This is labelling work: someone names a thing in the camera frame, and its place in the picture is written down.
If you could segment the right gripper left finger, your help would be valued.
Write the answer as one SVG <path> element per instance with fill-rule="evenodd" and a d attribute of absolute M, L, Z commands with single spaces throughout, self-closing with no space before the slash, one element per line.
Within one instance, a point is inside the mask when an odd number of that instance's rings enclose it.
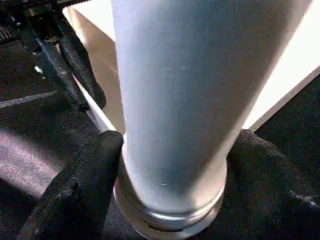
<path fill-rule="evenodd" d="M 107 130 L 91 139 L 51 181 L 18 240 L 99 240 L 116 182 L 123 136 Z"/>

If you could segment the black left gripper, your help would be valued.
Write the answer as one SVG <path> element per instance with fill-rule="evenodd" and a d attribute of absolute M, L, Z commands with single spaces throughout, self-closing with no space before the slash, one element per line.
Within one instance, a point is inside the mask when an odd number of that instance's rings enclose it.
<path fill-rule="evenodd" d="M 16 39 L 17 27 L 25 18 L 60 11 L 84 2 L 84 0 L 2 0 L 0 39 L 2 41 Z M 30 25 L 20 28 L 20 37 L 26 50 L 33 56 L 42 76 L 55 84 L 73 109 L 85 112 L 89 106 L 75 83 L 72 72 L 97 105 L 101 109 L 105 107 L 106 96 L 93 73 L 88 52 L 77 35 L 65 34 L 60 38 L 61 54 L 53 43 L 40 39 Z"/>

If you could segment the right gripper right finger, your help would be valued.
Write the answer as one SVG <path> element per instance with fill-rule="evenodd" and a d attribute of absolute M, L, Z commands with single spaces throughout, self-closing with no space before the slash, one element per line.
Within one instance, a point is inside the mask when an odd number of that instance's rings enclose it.
<path fill-rule="evenodd" d="M 205 240 L 317 240 L 320 194 L 272 143 L 242 130 L 227 156 L 222 208 Z"/>

